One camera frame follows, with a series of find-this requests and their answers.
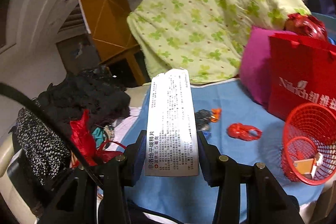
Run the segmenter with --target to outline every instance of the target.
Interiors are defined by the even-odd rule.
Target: green clover-patterned blanket
[[[301,0],[143,0],[127,18],[151,78],[185,68],[204,84],[238,74],[252,25],[282,30]]]

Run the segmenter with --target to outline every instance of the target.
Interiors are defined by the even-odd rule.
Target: black cable
[[[179,221],[179,220],[177,220],[177,219],[175,219],[175,218],[173,218],[171,216],[168,216],[168,215],[165,215],[165,214],[162,214],[162,213],[158,213],[158,212],[155,212],[155,211],[148,210],[148,209],[140,207],[140,206],[138,206],[135,203],[130,202],[130,201],[127,202],[127,206],[128,206],[128,208],[133,208],[133,209],[139,210],[139,211],[141,211],[143,213],[147,213],[147,214],[151,214],[151,215],[155,215],[155,216],[160,216],[160,217],[166,218],[166,219],[168,219],[168,220],[170,220],[172,222],[175,222],[177,224],[184,224],[183,222],[181,222],[181,221]]]
[[[17,89],[6,85],[4,83],[0,83],[0,95],[6,96],[19,104],[23,105],[26,109],[30,110],[36,117],[38,117],[47,127],[49,127],[53,132],[61,138],[63,143],[71,150],[74,155],[77,157],[79,162],[82,164],[86,173],[90,176],[90,178],[102,189],[104,190],[104,185],[101,182],[100,178],[97,177],[92,170],[90,169],[90,165],[85,160],[83,155],[77,149],[77,147],[70,141],[68,138],[62,133],[62,130],[54,123],[52,119],[48,115],[46,115],[40,107],[38,107],[33,101],[31,101],[26,95]]]

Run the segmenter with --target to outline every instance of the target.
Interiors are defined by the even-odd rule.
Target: black and white speckled fabric
[[[16,120],[17,139],[26,153],[34,175],[42,185],[68,167],[70,152],[61,139],[33,113],[22,108]]]

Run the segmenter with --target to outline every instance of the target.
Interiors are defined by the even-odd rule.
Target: teal object
[[[97,127],[95,131],[92,132],[92,136],[96,142],[96,148],[100,147],[104,141],[104,130],[100,127]]]

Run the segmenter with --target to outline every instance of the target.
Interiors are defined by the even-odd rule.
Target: pink cloth
[[[295,34],[289,31],[265,30],[252,26],[245,47],[239,77],[253,99],[267,109],[271,93],[270,46],[268,37],[274,33]]]
[[[114,138],[113,141],[119,142],[122,144],[122,140],[125,137],[128,130],[137,120],[141,111],[141,107],[130,107],[129,108],[129,117],[123,119],[123,121],[114,128]],[[116,151],[120,147],[115,143],[111,143],[110,146],[106,149],[107,151]]]

